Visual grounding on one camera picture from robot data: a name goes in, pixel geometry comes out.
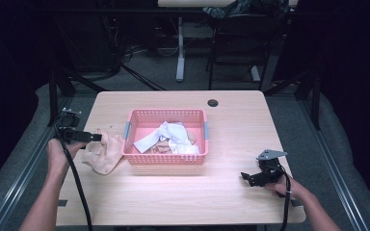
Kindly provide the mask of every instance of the gray carpet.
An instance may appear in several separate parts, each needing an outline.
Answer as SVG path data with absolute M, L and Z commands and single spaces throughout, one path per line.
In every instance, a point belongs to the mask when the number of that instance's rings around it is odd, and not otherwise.
M 175 81 L 176 54 L 163 57 L 143 51 L 135 53 L 133 58 L 125 64 L 167 90 L 207 90 L 208 74 L 204 71 L 207 50 L 195 47 L 187 49 L 185 80 L 182 83 Z M 93 78 L 95 75 L 86 75 L 86 77 Z M 134 79 L 123 69 L 116 76 L 96 83 L 107 90 L 150 90 L 149 87 Z M 80 128 L 83 128 L 96 94 L 80 83 L 76 82 L 74 85 L 77 89 L 77 94 L 72 98 L 70 108 L 83 113 L 81 116 L 82 121 L 79 125 Z M 219 88 L 255 90 L 257 85 L 226 85 L 225 87 L 219 86 Z M 294 89 L 295 86 L 291 86 L 278 95 L 267 97 L 281 144 L 284 150 L 289 153 L 287 160 L 293 175 L 318 196 L 327 212 L 342 230 L 355 230 L 328 174 L 323 158 L 323 150 L 314 136 L 311 124 L 306 120 L 308 115 L 304 109 L 307 103 L 295 100 L 292 95 Z M 40 104 L 35 117 L 14 149 L 11 157 L 0 171 L 0 212 L 2 211 L 2 204 L 8 198 L 8 192 L 11 191 L 13 182 L 24 169 L 35 148 L 37 148 L 39 140 L 47 131 L 46 124 L 49 121 L 50 113 L 48 86 L 43 86 L 39 89 L 37 95 L 40 98 Z M 320 110 L 320 124 L 322 128 L 320 133 L 328 144 L 339 171 L 342 173 L 350 192 L 354 196 L 359 212 L 370 230 L 370 192 L 352 165 L 351 147 L 339 120 L 333 112 L 333 108 L 325 97 L 321 99 Z M 30 178 L 27 187 L 23 192 L 20 192 L 21 197 L 13 203 L 13 210 L 8 212 L 8 219 L 1 220 L 0 227 L 2 230 L 17 230 L 40 191 L 46 170 L 46 159 L 43 152 L 38 167 Z M 267 230 L 279 230 L 280 225 L 268 225 L 266 228 Z M 59 227 L 59 230 L 85 229 L 86 227 Z M 249 227 L 228 226 L 222 227 L 222 229 L 249 230 Z M 258 230 L 264 229 L 264 226 L 258 226 Z M 113 227 L 95 227 L 94 230 L 113 230 Z M 306 220 L 299 224 L 289 224 L 287 230 L 311 230 L 311 227 L 308 220 Z

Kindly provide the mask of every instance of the basket handle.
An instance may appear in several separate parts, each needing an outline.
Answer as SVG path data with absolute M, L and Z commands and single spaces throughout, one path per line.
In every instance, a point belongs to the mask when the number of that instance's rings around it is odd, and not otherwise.
M 123 138 L 125 140 L 127 140 L 127 138 L 128 138 L 128 132 L 130 131 L 130 127 L 131 127 L 130 121 L 127 121 L 125 123 L 124 134 L 123 134 Z
M 203 129 L 205 130 L 205 139 L 209 140 L 208 122 L 203 123 Z

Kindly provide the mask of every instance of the black cable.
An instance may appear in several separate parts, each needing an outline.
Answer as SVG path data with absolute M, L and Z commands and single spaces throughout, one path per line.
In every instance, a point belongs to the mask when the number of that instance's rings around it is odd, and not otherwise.
M 66 147 L 65 141 L 63 141 L 62 137 L 60 136 L 57 124 L 55 125 L 55 131 L 56 131 L 56 136 L 59 139 L 60 144 L 62 145 L 62 148 L 65 152 L 66 157 L 67 157 L 67 161 L 68 161 L 68 163 L 71 167 L 71 170 L 73 172 L 73 176 L 74 176 L 74 180 L 76 182 L 77 190 L 79 192 L 80 199 L 83 203 L 84 212 L 86 214 L 86 220 L 87 220 L 88 228 L 89 228 L 90 231 L 93 231 L 92 217 L 90 215 L 89 206 L 87 204 L 87 200 L 86 200 L 86 197 L 85 197 L 84 192 L 83 192 L 82 183 L 80 181 L 79 174 L 77 172 L 76 166 L 74 165 L 73 159 L 71 158 L 70 152 L 68 151 L 68 149 Z
M 142 82 L 143 84 L 149 86 L 153 90 L 166 90 L 163 87 L 157 85 L 156 83 L 152 82 L 151 80 L 147 79 L 145 76 L 137 73 L 133 69 L 129 68 L 128 66 L 124 64 L 120 64 L 122 68 L 124 68 L 128 73 L 130 73 L 132 76 L 134 76 L 137 80 Z
M 287 174 L 287 172 L 284 170 L 284 167 L 281 166 L 281 169 L 278 167 L 270 167 L 266 166 L 268 168 L 272 168 L 274 170 L 280 171 L 285 177 L 286 177 L 286 194 L 284 199 L 284 215 L 283 215 L 283 224 L 281 225 L 280 231 L 284 231 L 287 227 L 287 219 L 288 219 L 288 205 L 290 203 L 290 195 L 291 195 L 291 183 L 290 178 Z
M 104 75 L 101 75 L 101 76 L 96 76 L 96 77 L 88 77 L 88 76 L 83 76 L 85 79 L 87 79 L 88 81 L 94 83 L 94 82 L 98 82 L 98 81 L 102 81 L 102 80 L 106 80 L 106 79 L 110 79 L 112 78 L 113 76 L 115 76 L 118 72 L 117 71 L 109 71 L 108 73 L 104 74 Z M 78 80 L 74 79 L 74 78 L 71 78 L 71 81 L 75 81 L 75 82 L 79 82 Z

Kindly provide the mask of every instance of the white cloth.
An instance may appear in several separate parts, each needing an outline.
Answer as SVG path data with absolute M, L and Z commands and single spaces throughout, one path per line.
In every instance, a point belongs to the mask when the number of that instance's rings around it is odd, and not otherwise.
M 145 153 L 158 141 L 169 140 L 168 144 L 173 154 L 199 154 L 197 145 L 188 139 L 188 132 L 182 123 L 163 122 L 151 134 L 135 141 L 134 145 L 141 153 Z

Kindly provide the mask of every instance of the desk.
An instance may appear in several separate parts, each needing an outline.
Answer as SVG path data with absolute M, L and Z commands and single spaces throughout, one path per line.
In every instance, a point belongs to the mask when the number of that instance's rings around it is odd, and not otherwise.
M 235 0 L 158 0 L 158 7 L 162 8 L 203 8 L 220 7 L 223 8 Z M 299 0 L 290 0 L 291 8 L 297 6 Z M 182 17 L 178 18 L 178 65 L 176 68 L 176 81 L 184 80 L 185 53 L 183 46 Z
M 208 106 L 210 99 L 219 102 Z M 281 150 L 278 133 L 260 91 L 116 91 L 100 93 L 85 131 L 122 133 L 132 109 L 197 108 L 206 111 L 209 152 L 201 166 L 132 167 L 122 158 L 109 175 L 74 163 L 93 225 L 210 225 L 282 223 L 284 199 L 250 187 L 241 171 L 260 172 L 255 157 Z M 281 164 L 291 174 L 284 157 Z M 57 225 L 86 225 L 73 174 L 60 194 Z M 289 222 L 305 220 L 302 206 L 290 206 Z

